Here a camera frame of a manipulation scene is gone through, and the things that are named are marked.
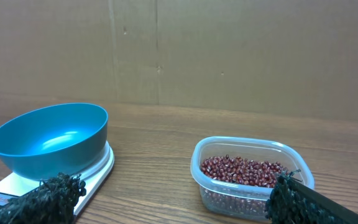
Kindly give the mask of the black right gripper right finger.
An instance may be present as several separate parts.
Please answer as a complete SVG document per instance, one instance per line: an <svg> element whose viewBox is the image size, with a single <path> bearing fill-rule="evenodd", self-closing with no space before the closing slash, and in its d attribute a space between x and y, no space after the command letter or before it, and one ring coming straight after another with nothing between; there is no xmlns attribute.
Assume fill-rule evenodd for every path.
<svg viewBox="0 0 358 224"><path fill-rule="evenodd" d="M358 224L358 213L303 185L282 172L265 203L265 217L274 224Z"/></svg>

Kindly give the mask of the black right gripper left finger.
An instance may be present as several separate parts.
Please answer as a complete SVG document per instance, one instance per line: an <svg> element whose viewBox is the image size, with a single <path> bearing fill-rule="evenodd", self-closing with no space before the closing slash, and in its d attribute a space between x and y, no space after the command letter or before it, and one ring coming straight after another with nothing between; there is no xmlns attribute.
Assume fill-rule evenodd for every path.
<svg viewBox="0 0 358 224"><path fill-rule="evenodd" d="M85 186L79 175L59 173L41 180L37 188L0 208L0 224L72 224Z"/></svg>

